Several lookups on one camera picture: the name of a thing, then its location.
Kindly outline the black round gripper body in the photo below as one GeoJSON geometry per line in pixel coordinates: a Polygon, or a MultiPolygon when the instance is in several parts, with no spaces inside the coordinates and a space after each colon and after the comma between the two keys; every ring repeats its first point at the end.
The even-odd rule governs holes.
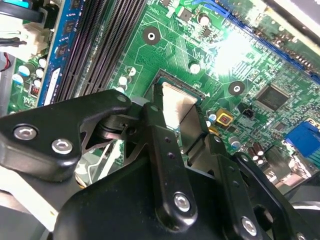
{"type": "Polygon", "coordinates": [[[162,116],[147,116],[133,161],[73,195],[55,240],[227,240],[214,176],[185,167],[162,116]]]}

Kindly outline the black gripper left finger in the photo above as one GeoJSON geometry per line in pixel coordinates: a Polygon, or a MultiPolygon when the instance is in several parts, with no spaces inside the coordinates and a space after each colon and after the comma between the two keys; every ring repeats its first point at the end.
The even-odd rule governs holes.
{"type": "Polygon", "coordinates": [[[155,215],[167,229],[187,230],[198,209],[175,134],[165,123],[159,102],[139,105],[117,90],[106,90],[21,111],[0,119],[0,185],[48,230],[68,216],[65,204],[85,217],[112,209],[111,193],[136,173],[129,168],[148,161],[155,215]],[[75,170],[81,157],[113,140],[133,150],[125,167],[79,190],[75,170]]]}

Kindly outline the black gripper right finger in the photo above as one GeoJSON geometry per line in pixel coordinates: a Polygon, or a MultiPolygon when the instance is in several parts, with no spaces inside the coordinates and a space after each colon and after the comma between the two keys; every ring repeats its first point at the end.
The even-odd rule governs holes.
{"type": "Polygon", "coordinates": [[[228,240],[311,240],[313,230],[244,153],[230,155],[193,105],[180,122],[187,166],[212,173],[222,230],[228,240]]]}

